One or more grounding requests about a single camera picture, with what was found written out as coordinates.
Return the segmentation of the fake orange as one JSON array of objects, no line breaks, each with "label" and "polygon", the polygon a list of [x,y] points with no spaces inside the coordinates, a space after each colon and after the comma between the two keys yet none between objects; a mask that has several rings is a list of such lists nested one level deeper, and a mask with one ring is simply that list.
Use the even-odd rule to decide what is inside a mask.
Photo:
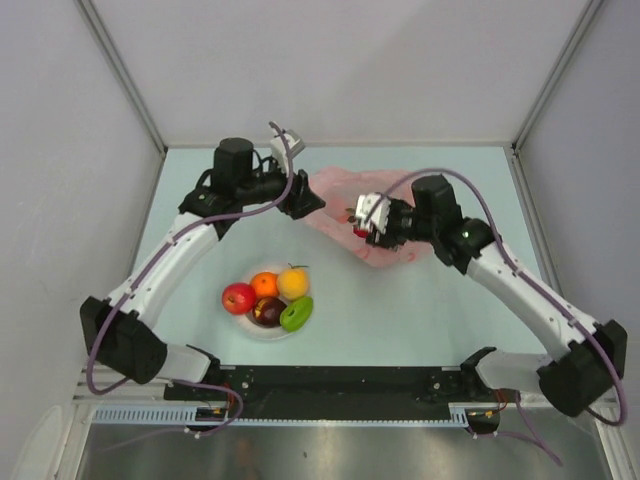
[{"label": "fake orange", "polygon": [[257,299],[278,297],[280,293],[277,279],[278,275],[273,272],[259,272],[251,278],[249,285],[253,288]]}]

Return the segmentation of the fake green star fruit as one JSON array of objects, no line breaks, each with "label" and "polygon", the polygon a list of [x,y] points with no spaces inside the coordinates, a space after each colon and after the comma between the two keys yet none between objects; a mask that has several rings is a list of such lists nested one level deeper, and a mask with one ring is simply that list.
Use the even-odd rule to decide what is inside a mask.
[{"label": "fake green star fruit", "polygon": [[281,327],[293,333],[300,330],[313,313],[314,301],[309,296],[303,296],[289,304],[280,315]]}]

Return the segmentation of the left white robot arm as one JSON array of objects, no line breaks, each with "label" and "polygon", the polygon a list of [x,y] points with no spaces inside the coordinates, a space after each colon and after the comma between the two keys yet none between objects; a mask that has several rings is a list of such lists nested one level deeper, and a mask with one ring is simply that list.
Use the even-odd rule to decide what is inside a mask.
[{"label": "left white robot arm", "polygon": [[153,328],[169,296],[239,219],[276,208],[297,220],[324,207],[307,173],[293,168],[294,157],[304,148],[292,130],[276,130],[266,158],[247,139],[220,141],[212,168],[184,197],[168,233],[149,257],[106,298],[88,297],[81,305],[89,355],[85,375],[92,393],[109,391],[94,383],[96,364],[138,384],[154,379],[185,383],[202,400],[219,392],[221,376],[211,354],[167,344]]}]

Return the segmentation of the fake red apple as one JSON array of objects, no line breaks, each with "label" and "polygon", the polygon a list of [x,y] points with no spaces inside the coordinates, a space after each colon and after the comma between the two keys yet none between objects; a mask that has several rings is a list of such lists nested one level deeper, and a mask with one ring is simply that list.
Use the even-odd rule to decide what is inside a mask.
[{"label": "fake red apple", "polygon": [[221,295],[221,304],[231,315],[244,315],[250,312],[256,301],[257,296],[253,287],[243,282],[228,285]]}]

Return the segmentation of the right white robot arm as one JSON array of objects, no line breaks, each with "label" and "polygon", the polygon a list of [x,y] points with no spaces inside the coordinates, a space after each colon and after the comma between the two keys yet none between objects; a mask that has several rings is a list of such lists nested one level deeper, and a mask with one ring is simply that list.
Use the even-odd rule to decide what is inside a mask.
[{"label": "right white robot arm", "polygon": [[609,391],[626,421],[624,377],[626,330],[573,306],[537,279],[516,259],[498,233],[492,215],[462,213],[448,169],[410,173],[385,192],[359,196],[355,229],[367,244],[396,250],[407,242],[426,242],[448,267],[484,287],[538,339],[542,354],[509,353],[486,347],[469,357],[461,376],[463,393],[484,401],[498,389],[542,395],[560,413],[591,413]]}]

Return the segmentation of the fake red pomegranate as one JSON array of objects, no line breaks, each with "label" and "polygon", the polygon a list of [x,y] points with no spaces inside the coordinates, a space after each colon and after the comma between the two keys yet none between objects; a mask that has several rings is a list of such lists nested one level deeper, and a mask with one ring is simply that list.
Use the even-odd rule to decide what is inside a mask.
[{"label": "fake red pomegranate", "polygon": [[369,234],[369,232],[366,229],[362,229],[358,225],[354,225],[352,228],[352,231],[357,237],[363,238],[363,239],[365,239]]}]

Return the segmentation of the fake dark purple fruit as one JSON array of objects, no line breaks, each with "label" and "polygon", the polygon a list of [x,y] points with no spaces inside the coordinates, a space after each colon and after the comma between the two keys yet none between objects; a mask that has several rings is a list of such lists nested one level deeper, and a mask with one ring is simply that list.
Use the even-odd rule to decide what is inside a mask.
[{"label": "fake dark purple fruit", "polygon": [[254,305],[251,315],[253,322],[263,328],[280,326],[280,316],[287,304],[277,297],[259,299]]}]

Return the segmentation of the fake yellow fruit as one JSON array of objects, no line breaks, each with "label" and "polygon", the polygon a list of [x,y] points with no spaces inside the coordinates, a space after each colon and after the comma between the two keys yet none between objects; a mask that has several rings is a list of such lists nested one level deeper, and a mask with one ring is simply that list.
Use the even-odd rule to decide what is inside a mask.
[{"label": "fake yellow fruit", "polygon": [[290,266],[277,275],[279,294],[290,301],[305,296],[310,290],[309,275],[304,266]]}]

